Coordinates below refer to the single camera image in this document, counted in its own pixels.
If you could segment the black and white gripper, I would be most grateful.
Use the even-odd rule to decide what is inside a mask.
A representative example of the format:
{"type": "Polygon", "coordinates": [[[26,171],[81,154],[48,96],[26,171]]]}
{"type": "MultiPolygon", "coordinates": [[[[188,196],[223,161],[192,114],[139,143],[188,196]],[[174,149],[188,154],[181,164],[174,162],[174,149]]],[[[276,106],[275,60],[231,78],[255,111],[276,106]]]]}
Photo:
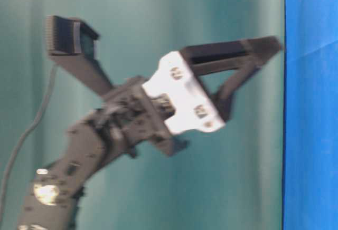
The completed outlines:
{"type": "Polygon", "coordinates": [[[172,51],[160,59],[149,79],[134,77],[104,95],[111,135],[129,154],[148,140],[172,156],[186,147],[178,135],[223,128],[231,119],[236,91],[260,69],[256,65],[240,68],[211,99],[188,60],[179,51],[172,51]]]}

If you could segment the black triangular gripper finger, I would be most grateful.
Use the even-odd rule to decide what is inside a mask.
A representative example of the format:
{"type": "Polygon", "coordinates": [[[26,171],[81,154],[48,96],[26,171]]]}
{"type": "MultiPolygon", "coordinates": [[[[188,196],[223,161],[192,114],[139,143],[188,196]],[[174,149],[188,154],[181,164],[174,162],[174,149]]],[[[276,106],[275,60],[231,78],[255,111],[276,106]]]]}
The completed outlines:
{"type": "Polygon", "coordinates": [[[207,75],[239,70],[250,64],[260,68],[281,50],[283,46],[277,37],[265,36],[187,46],[181,49],[181,56],[195,74],[207,75]]]}

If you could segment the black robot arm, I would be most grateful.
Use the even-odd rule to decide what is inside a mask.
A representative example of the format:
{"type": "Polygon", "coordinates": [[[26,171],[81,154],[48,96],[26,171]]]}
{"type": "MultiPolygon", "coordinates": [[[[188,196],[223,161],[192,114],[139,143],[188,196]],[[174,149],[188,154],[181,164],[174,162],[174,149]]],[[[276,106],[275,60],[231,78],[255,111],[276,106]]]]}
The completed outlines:
{"type": "Polygon", "coordinates": [[[124,154],[135,158],[143,141],[172,156],[186,147],[178,135],[223,128],[235,92],[282,49],[275,36],[187,46],[164,55],[150,78],[114,86],[81,50],[50,47],[51,59],[103,105],[69,128],[60,159],[37,170],[17,228],[74,229],[84,185],[95,173],[124,154]]]}

